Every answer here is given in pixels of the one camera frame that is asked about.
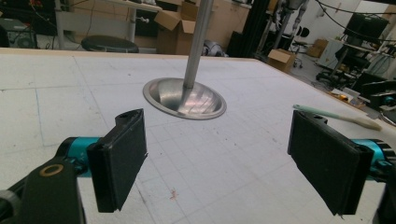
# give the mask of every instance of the cable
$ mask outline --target cable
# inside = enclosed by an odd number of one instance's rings
[[[325,7],[329,7],[329,8],[338,10],[338,11],[343,11],[343,12],[348,12],[348,13],[369,14],[369,15],[396,15],[396,12],[367,12],[367,13],[364,12],[363,13],[363,12],[348,11],[348,10],[343,10],[343,9],[340,9],[340,8],[337,8],[337,7],[331,7],[329,5],[326,5],[326,4],[322,3],[322,2],[320,2],[319,0],[315,0],[315,1],[317,1],[320,5],[323,5]]]
[[[344,28],[344,29],[348,30],[349,32],[354,33],[354,34],[356,34],[356,35],[361,35],[361,36],[364,36],[364,37],[370,37],[370,36],[367,36],[367,35],[359,34],[359,33],[355,32],[355,31],[353,31],[353,30],[351,30],[351,29],[346,28],[345,26],[343,26],[342,24],[340,24],[338,21],[336,21],[335,19],[333,19],[333,18],[330,16],[329,13],[327,13],[327,11],[324,9],[324,7],[323,7],[323,5],[322,5],[321,3],[319,3],[319,6],[322,8],[323,12],[330,18],[330,20],[332,20],[333,22],[335,22],[337,25],[341,26],[342,28]],[[396,41],[396,40],[387,40],[387,39],[377,39],[377,40],[379,40],[379,41]]]
[[[96,0],[93,0],[93,6],[92,6],[92,8],[91,8],[91,16],[90,16],[90,26],[88,27],[87,34],[85,34],[85,37],[88,36],[88,34],[90,33],[90,30],[91,30],[91,27],[92,27],[93,9],[95,8],[95,4],[96,4]],[[81,47],[81,43],[79,43],[78,47],[76,47],[75,50],[78,50],[79,47]]]

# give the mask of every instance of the white table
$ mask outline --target white table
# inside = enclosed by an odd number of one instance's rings
[[[264,63],[201,60],[197,81],[228,106],[212,120],[175,118],[143,97],[154,78],[184,77],[183,56],[0,49],[0,64],[0,189],[65,138],[103,136],[118,114],[144,108],[148,158],[122,211],[99,214],[92,181],[78,181],[89,223],[371,223],[380,201],[384,185],[367,182],[356,216],[332,216],[287,154],[291,106],[364,114]],[[378,123],[381,132],[329,119],[396,148],[395,128]]]
[[[55,0],[56,26],[59,38],[59,48],[64,49],[64,31],[92,32],[94,34],[111,35],[113,32],[117,34],[125,34],[128,39],[134,42],[134,33],[136,28],[136,11],[138,9],[158,12],[163,10],[160,7],[137,4],[127,0],[102,0],[114,5],[121,5],[131,9],[130,20],[120,21],[106,18],[97,18],[92,15],[78,14],[73,12],[62,11],[60,0]]]

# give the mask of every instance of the metal pole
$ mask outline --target metal pole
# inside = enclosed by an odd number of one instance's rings
[[[209,24],[210,12],[213,0],[201,1],[197,22],[195,23],[194,36],[192,39],[189,60],[187,61],[186,75],[184,76],[184,88],[192,89],[197,76],[198,65],[204,47],[207,25]]]
[[[131,8],[131,19],[129,25],[129,40],[134,42],[134,33],[136,31],[136,8]]]
[[[292,11],[287,9],[287,13],[285,19],[282,21],[282,26],[280,27],[279,33],[277,34],[276,41],[274,43],[273,49],[277,49],[280,39],[282,38],[283,33],[285,32],[286,26],[288,26],[288,22],[290,19]]]
[[[59,49],[64,49],[64,25],[62,18],[61,1],[55,0],[56,29],[58,32]]]

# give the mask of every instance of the wall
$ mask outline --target wall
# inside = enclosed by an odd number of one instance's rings
[[[361,0],[320,0],[320,2],[332,7],[339,7],[343,10],[355,11]],[[314,43],[318,38],[335,38],[344,32],[344,29],[332,21],[327,15],[318,17],[317,15],[320,9],[321,8],[317,1],[310,0],[308,9],[303,15],[300,25],[311,31],[310,35],[304,40],[307,43]],[[336,11],[332,8],[327,8],[326,11],[333,19],[341,23],[343,26],[347,25],[350,17],[352,16],[351,13]],[[297,16],[298,11],[291,15],[290,29]]]
[[[356,12],[384,12],[388,6],[388,4],[361,1],[358,8],[356,8]]]

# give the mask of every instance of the cardboard box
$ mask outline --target cardboard box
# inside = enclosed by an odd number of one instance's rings
[[[160,11],[155,21],[160,24],[157,52],[160,54],[189,55],[198,7],[182,2],[180,12]]]
[[[268,64],[284,73],[288,73],[296,55],[284,49],[272,49],[268,55]]]
[[[323,52],[322,49],[315,47],[315,46],[311,46],[306,51],[306,55],[314,57],[314,58],[320,58],[320,55],[322,52]]]
[[[326,49],[328,43],[329,41],[325,39],[317,39],[314,45],[308,48],[306,54],[314,58],[320,58],[321,54]]]
[[[327,41],[325,39],[317,39],[314,43],[314,46],[319,49],[326,49],[326,46],[328,43],[329,43],[329,41]]]

